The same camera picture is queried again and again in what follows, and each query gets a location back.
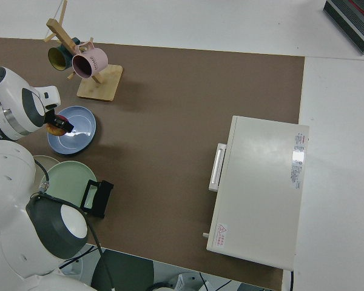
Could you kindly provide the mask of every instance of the warning label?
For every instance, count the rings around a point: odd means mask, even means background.
[[[226,232],[228,231],[228,226],[223,223],[217,224],[217,231],[216,231],[216,247],[224,247],[225,239],[226,239]]]
[[[294,140],[290,175],[291,185],[295,189],[299,189],[302,184],[302,167],[305,161],[305,144],[306,136],[303,133],[298,133]]]

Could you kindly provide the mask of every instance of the black cable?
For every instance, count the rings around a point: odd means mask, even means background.
[[[201,272],[200,272],[200,277],[201,277],[202,282],[204,283],[204,286],[205,286],[206,291],[209,291],[209,290],[207,289],[207,287],[206,287],[206,283],[205,283],[204,278],[202,278],[202,274],[201,274]]]
[[[293,286],[294,286],[294,271],[291,271],[290,291],[292,291]]]
[[[204,286],[205,286],[206,291],[208,291],[207,286],[206,286],[206,283],[205,283],[205,280],[204,280],[204,278],[202,277],[201,272],[200,272],[200,277],[201,277],[202,282],[204,283]],[[224,286],[227,286],[230,282],[232,282],[232,280],[229,280],[227,283],[225,283],[225,284],[221,285],[221,286],[220,286],[219,288],[217,288],[215,291],[219,291],[219,290],[220,290],[221,288],[223,288]]]
[[[59,267],[59,269],[62,270],[66,266],[70,265],[71,263],[74,263],[78,259],[81,259],[83,256],[86,256],[88,253],[93,253],[95,250],[97,250],[97,249],[94,249],[94,246],[91,246],[86,252],[82,253],[80,256],[76,256],[75,258],[67,259],[65,261],[65,264],[63,264],[61,267]]]
[[[71,258],[71,259],[67,259],[65,262],[69,262],[69,261],[75,261],[76,259],[81,259],[83,256],[87,255],[88,253],[92,253],[95,251],[95,246],[91,246],[89,247],[86,252],[80,254],[79,256],[76,256],[75,258]]]
[[[103,262],[104,267],[105,267],[105,269],[106,269],[106,271],[107,271],[107,275],[108,275],[108,277],[109,277],[109,281],[110,281],[111,289],[112,289],[112,290],[115,290],[115,285],[114,285],[114,283],[113,283],[112,276],[111,276],[111,274],[110,274],[110,272],[109,272],[108,265],[106,264],[106,262],[105,262],[105,260],[104,260],[103,251],[101,250],[101,246],[100,246],[100,244],[99,244],[99,241],[98,241],[98,238],[97,238],[96,232],[95,232],[95,230],[94,230],[94,228],[93,228],[93,225],[90,223],[90,221],[89,221],[89,219],[88,219],[87,215],[85,214],[85,212],[84,212],[81,208],[79,208],[77,205],[74,205],[73,203],[70,203],[70,202],[68,202],[68,201],[65,201],[65,200],[62,200],[62,199],[59,199],[59,198],[56,198],[56,197],[50,196],[50,195],[49,195],[49,194],[47,194],[47,193],[39,192],[39,194],[38,194],[37,198],[40,198],[40,197],[42,197],[42,198],[46,198],[46,199],[49,199],[49,200],[52,200],[52,201],[55,201],[55,202],[58,202],[58,203],[61,203],[61,204],[64,204],[64,205],[67,205],[67,206],[69,206],[69,207],[72,207],[72,208],[74,208],[75,210],[79,211],[79,213],[80,213],[80,214],[82,214],[82,216],[83,216],[83,217],[84,217],[84,219],[85,219],[85,222],[86,222],[87,226],[88,226],[88,227],[89,227],[89,229],[90,229],[90,232],[92,233],[92,235],[93,235],[93,237],[94,237],[94,239],[95,239],[95,242],[96,242],[96,245],[97,245],[97,249],[98,249],[98,252],[99,252],[99,254],[100,254],[100,260]]]
[[[228,285],[230,282],[232,282],[232,280],[229,280],[227,283],[225,283],[224,285],[220,286],[219,288],[217,288],[215,291],[219,291],[222,287]]]
[[[34,159],[35,164],[37,164],[39,166],[39,168],[42,169],[44,176],[46,177],[46,181],[49,181],[49,174],[47,173],[46,169],[42,166],[42,164],[40,162],[38,162],[36,159]]]

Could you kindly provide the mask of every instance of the plate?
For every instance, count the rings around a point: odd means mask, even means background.
[[[33,156],[35,160],[41,163],[41,165],[46,169],[48,172],[53,166],[59,164],[59,161],[57,161],[55,158],[52,158],[51,156]],[[35,164],[35,179],[34,184],[32,185],[31,191],[32,193],[35,193],[39,190],[39,185],[41,184],[41,181],[44,181],[44,173],[40,166]]]
[[[48,133],[50,147],[63,155],[78,153],[86,148],[96,132],[96,119],[93,113],[82,106],[71,106],[58,114],[66,117],[74,128],[72,132],[62,136]]]
[[[96,180],[95,174],[85,164],[77,161],[61,162],[49,171],[50,186],[46,193],[77,205],[81,205],[88,180]],[[92,208],[97,188],[90,186],[85,207]]]

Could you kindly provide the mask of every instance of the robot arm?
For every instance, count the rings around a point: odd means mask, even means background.
[[[13,142],[56,121],[58,105],[56,87],[31,87],[0,67],[0,290],[93,290],[57,271],[86,243],[84,217],[54,200],[30,199],[33,156]]]
[[[55,86],[34,88],[10,69],[0,67],[0,139],[16,141],[47,122],[71,132],[73,126],[54,114],[60,104]]]

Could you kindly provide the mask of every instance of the green plate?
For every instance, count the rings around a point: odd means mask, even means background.
[[[96,180],[95,174],[85,164],[77,161],[61,162],[53,166],[49,171],[50,186],[46,193],[81,205],[88,180]],[[90,186],[89,194],[85,201],[85,207],[92,208],[93,198],[97,188]]]

